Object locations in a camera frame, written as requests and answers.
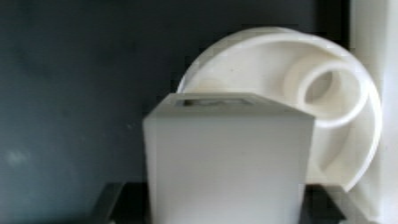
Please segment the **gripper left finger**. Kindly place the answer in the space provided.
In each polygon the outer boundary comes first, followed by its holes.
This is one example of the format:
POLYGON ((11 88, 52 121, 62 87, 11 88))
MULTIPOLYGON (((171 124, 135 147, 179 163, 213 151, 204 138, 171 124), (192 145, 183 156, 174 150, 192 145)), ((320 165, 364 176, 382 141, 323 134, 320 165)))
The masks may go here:
POLYGON ((146 183, 108 183, 105 185, 89 224, 147 224, 146 183))

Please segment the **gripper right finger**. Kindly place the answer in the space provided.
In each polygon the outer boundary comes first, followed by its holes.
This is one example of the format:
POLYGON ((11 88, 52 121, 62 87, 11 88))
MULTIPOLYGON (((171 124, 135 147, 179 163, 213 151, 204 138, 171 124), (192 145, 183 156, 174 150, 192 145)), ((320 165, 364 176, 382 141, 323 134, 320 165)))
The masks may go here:
POLYGON ((339 186, 306 186, 302 224, 362 224, 361 212, 339 186))

